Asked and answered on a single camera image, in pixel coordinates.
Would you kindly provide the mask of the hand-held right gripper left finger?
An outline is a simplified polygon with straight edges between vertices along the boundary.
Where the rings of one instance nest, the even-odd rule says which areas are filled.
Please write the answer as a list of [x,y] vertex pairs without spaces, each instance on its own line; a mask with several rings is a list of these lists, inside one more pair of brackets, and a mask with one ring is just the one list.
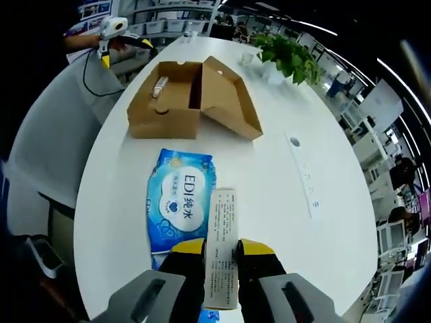
[[115,291],[92,322],[197,322],[204,298],[205,238],[175,245],[157,270]]

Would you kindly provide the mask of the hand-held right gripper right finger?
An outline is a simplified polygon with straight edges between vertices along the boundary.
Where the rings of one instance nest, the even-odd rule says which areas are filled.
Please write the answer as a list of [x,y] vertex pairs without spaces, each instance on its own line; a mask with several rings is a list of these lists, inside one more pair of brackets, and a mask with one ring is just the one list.
[[245,322],[336,322],[333,300],[297,273],[287,273],[273,249],[238,241],[238,300]]

